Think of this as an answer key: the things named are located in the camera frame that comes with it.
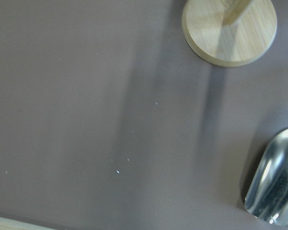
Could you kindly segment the round wooden stand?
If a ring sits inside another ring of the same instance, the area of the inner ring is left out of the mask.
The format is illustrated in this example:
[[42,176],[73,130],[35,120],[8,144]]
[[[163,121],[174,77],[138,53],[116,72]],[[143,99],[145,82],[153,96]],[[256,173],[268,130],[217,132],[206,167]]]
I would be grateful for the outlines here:
[[277,16],[270,0],[189,0],[182,29],[200,58],[217,66],[239,67],[271,47]]

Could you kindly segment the shiny metal scoop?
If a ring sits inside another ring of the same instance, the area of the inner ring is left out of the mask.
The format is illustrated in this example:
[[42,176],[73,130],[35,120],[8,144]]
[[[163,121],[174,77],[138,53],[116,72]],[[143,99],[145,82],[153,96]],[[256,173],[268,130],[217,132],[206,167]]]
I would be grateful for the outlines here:
[[276,134],[265,148],[244,207],[271,225],[288,226],[288,128]]

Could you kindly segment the light wooden board edge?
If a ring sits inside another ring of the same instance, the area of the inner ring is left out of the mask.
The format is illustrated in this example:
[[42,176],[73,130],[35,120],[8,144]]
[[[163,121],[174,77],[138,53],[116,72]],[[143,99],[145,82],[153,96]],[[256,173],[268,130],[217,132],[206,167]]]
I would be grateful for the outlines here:
[[0,230],[52,230],[52,229],[0,217]]

